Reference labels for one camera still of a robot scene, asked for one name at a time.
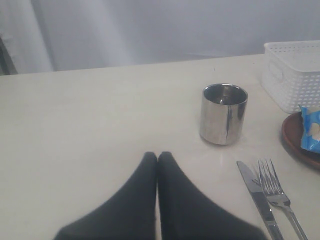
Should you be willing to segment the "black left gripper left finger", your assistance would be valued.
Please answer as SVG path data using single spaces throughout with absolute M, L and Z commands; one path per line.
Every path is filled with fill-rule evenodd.
M 146 152 L 127 182 L 105 203 L 59 230 L 57 240 L 154 240 L 157 156 Z

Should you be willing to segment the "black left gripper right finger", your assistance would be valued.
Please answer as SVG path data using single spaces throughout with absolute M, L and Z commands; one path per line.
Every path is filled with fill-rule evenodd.
M 234 216 L 204 195 L 171 152 L 157 163 L 158 203 L 164 240 L 265 240 L 263 231 Z

